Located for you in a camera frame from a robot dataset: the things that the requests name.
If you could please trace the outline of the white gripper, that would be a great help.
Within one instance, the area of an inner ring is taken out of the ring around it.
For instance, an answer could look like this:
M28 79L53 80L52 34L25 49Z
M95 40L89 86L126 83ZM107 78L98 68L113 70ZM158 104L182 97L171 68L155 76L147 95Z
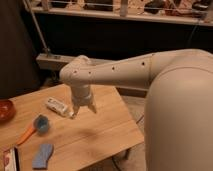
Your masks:
M71 86L71 99L73 103L73 115L75 118L81 106L88 106L93 112L97 113L96 105L94 104L94 97L90 85Z

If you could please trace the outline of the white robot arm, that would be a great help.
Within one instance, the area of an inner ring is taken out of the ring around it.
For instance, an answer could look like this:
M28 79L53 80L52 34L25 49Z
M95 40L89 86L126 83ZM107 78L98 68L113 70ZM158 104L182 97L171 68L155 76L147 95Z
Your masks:
M213 54L200 49L149 53L94 65L80 55L60 71L73 109L94 106L90 86L147 91L147 171L213 171Z

